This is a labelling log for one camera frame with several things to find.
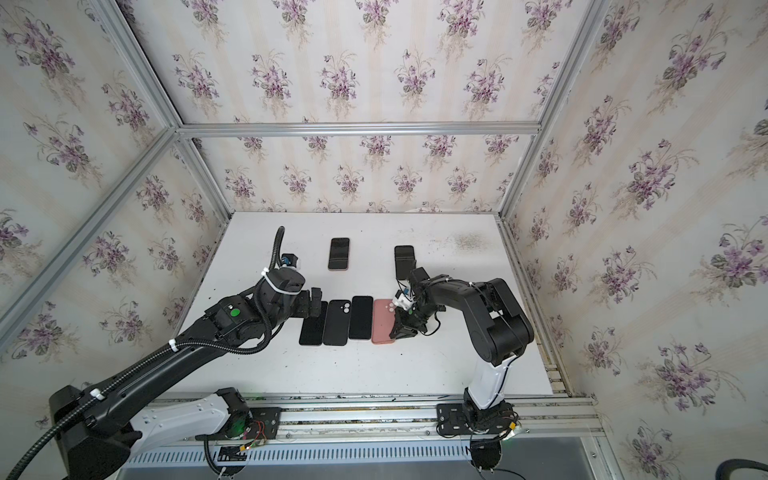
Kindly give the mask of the pink phone case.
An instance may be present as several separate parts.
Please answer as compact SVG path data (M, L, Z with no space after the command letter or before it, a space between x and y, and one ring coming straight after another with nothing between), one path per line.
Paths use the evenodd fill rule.
M390 299L376 299L373 302L371 341L375 345L390 344L395 323L395 305Z

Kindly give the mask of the black phone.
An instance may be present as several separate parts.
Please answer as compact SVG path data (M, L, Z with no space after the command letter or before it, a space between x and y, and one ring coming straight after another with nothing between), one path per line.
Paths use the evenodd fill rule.
M415 249L412 245L397 245L394 247L395 275L399 281L409 279L411 272L417 268Z
M320 346L323 344L327 307L328 302L322 301L320 313L303 320L298 340L301 346Z

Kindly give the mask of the black phone case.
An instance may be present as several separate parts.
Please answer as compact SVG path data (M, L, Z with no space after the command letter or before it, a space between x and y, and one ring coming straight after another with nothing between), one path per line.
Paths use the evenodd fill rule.
M348 342L351 321L351 302L349 300L331 300L325 316L322 344L340 347Z

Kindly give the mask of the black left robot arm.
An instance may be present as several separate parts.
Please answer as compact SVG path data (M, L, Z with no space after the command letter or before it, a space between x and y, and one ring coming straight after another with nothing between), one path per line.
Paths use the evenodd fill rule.
M123 371L87 388L68 385L49 400L54 435L70 479L105 479L146 434L133 418L172 386L226 355L254 355L290 318L321 311L322 291L292 267L266 269L257 283L221 298L193 324Z

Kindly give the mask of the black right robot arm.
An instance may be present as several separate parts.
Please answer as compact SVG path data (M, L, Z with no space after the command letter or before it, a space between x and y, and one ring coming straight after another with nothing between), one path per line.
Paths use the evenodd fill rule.
M447 274L431 276L418 267L394 305L393 340L426 336L428 321L440 311L461 312L479 360L465 388L467 408L487 411L503 402L510 366L535 342L534 329L505 280L470 282Z

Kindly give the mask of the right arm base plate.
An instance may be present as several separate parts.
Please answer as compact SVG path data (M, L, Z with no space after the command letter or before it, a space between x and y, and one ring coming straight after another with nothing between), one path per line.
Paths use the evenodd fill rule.
M436 432L441 437L469 435L504 437L519 425L519 415L506 401L487 410L470 404L442 403L436 406Z

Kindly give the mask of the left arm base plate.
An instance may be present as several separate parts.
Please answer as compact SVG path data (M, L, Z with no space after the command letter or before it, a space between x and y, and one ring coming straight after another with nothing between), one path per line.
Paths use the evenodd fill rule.
M282 409L279 407L251 408L250 412L236 413L217 432L197 435L196 440L273 440L277 437Z

